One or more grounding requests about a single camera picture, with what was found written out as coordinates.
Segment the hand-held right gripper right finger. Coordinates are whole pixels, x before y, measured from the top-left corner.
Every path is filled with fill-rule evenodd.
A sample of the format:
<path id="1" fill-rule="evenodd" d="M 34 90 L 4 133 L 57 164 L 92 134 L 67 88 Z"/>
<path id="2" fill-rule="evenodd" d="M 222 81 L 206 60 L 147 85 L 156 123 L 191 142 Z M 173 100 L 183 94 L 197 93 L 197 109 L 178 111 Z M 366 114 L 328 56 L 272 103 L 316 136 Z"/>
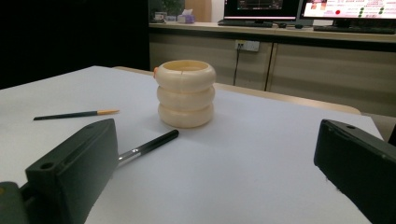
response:
<path id="1" fill-rule="evenodd" d="M 396 146 L 324 119 L 314 164 L 373 224 L 396 224 Z"/>

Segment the black keyboard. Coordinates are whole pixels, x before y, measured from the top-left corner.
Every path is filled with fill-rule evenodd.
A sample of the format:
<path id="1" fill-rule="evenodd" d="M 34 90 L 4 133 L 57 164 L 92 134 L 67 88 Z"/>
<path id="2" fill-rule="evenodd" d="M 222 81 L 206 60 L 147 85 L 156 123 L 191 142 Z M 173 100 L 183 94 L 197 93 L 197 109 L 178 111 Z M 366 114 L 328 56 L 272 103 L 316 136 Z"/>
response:
<path id="1" fill-rule="evenodd" d="M 337 27 L 337 26 L 314 26 L 314 31 L 318 32 L 336 32 L 336 33 L 356 33 L 356 34 L 379 34 L 395 35 L 396 30 L 389 28 L 372 28 L 372 27 Z"/>
<path id="2" fill-rule="evenodd" d="M 260 27 L 272 28 L 273 23 L 269 21 L 244 21 L 244 20 L 220 20 L 217 22 L 219 26 L 243 26 L 243 27 Z"/>

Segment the cream ribbed pen holder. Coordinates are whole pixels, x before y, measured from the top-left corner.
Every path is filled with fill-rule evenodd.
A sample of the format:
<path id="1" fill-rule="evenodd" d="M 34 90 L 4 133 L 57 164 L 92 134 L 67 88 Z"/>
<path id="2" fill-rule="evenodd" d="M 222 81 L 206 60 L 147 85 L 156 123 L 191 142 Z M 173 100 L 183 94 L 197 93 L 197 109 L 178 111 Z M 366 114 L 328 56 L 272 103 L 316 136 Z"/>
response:
<path id="1" fill-rule="evenodd" d="M 208 63 L 178 60 L 154 69 L 160 119 L 173 127 L 195 128 L 213 118 L 216 71 Z"/>

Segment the thin black orange-tipped pencil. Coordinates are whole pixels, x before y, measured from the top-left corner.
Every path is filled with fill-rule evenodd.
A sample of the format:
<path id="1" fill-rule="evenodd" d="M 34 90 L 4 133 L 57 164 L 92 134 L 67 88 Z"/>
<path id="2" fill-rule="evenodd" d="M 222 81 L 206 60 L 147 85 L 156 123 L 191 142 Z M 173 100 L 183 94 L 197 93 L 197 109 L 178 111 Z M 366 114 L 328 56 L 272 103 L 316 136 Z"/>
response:
<path id="1" fill-rule="evenodd" d="M 95 111 L 84 111 L 57 115 L 47 115 L 34 117 L 33 120 L 47 120 L 47 119 L 71 119 L 71 118 L 83 118 L 83 117 L 95 117 L 117 114 L 120 111 L 118 109 L 108 109 L 108 110 L 95 110 Z"/>

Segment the black makeup brush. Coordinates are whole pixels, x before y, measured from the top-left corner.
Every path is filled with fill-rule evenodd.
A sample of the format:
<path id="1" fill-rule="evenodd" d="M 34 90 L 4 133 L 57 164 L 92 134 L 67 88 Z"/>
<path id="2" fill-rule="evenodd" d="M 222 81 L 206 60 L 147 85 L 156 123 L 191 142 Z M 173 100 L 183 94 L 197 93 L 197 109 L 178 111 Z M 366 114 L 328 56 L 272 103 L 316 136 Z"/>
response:
<path id="1" fill-rule="evenodd" d="M 127 162 L 130 162 L 134 159 L 137 159 L 143 155 L 146 155 L 150 153 L 152 150 L 161 147 L 168 142 L 178 138 L 179 136 L 179 131 L 178 130 L 172 130 L 168 133 L 165 133 L 139 147 L 135 147 L 125 153 L 122 153 L 119 155 L 119 166 L 122 166 L 126 164 Z"/>

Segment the purple tissue box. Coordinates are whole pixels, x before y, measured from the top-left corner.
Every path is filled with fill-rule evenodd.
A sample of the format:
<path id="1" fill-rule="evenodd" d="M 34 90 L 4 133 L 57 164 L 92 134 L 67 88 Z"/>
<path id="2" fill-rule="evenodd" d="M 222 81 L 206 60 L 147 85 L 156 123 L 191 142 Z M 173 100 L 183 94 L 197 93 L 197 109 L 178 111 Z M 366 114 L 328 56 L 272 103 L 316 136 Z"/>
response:
<path id="1" fill-rule="evenodd" d="M 192 9 L 184 9 L 180 15 L 177 16 L 177 21 L 184 24 L 195 23 L 195 17 Z"/>

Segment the long beige desk cabinet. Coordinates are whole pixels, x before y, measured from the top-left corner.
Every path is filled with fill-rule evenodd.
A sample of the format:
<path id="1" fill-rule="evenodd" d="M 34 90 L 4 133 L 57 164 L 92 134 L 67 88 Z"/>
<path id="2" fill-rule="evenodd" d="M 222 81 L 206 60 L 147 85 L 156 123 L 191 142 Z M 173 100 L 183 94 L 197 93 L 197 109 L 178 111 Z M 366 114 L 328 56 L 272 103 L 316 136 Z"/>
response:
<path id="1" fill-rule="evenodd" d="M 236 40 L 260 48 L 236 49 Z M 396 117 L 396 35 L 169 22 L 150 25 L 149 54 L 151 66 L 204 61 L 220 83 Z"/>

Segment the white wall power outlet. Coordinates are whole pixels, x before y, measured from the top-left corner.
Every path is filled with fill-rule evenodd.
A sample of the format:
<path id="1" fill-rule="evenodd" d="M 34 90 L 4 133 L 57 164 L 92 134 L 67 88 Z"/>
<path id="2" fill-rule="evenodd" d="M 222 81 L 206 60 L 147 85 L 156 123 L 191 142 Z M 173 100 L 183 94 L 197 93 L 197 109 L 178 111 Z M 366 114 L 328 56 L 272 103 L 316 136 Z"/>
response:
<path id="1" fill-rule="evenodd" d="M 257 52 L 260 48 L 260 42 L 251 40 L 236 40 L 235 48 L 245 51 Z"/>

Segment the dark-screen computer monitor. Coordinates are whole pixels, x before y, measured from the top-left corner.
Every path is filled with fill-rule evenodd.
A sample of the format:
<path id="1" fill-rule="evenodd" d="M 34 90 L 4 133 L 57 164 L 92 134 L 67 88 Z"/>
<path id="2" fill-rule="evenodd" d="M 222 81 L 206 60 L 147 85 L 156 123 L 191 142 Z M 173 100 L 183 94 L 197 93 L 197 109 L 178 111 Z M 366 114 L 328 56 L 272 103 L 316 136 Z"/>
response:
<path id="1" fill-rule="evenodd" d="M 294 21 L 300 0 L 224 0 L 227 20 Z"/>

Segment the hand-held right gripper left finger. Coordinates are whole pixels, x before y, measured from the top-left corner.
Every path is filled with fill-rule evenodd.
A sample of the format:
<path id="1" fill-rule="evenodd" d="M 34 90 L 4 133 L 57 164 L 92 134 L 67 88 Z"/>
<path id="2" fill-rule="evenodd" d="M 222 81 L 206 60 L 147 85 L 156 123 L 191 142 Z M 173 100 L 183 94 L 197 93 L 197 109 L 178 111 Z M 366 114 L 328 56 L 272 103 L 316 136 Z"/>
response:
<path id="1" fill-rule="evenodd" d="M 113 119 L 89 124 L 26 170 L 36 224 L 84 224 L 118 166 Z"/>

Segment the bright-screen computer monitor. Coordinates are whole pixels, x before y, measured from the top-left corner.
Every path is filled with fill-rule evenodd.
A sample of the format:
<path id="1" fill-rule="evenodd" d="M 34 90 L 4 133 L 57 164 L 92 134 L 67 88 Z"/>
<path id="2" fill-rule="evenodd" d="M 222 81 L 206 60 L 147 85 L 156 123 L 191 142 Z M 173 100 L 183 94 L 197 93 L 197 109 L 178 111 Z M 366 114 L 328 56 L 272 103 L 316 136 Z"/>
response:
<path id="1" fill-rule="evenodd" d="M 396 0 L 304 0 L 302 16 L 319 20 L 396 20 Z"/>

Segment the green plant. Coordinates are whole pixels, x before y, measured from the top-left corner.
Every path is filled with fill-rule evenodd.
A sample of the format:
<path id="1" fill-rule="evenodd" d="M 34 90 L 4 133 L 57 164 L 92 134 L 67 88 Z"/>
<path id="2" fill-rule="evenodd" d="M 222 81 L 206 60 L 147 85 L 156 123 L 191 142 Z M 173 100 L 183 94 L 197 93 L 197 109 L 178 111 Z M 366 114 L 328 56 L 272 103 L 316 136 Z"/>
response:
<path id="1" fill-rule="evenodd" d="M 184 9 L 184 0 L 162 0 L 163 11 L 170 16 L 179 15 Z"/>

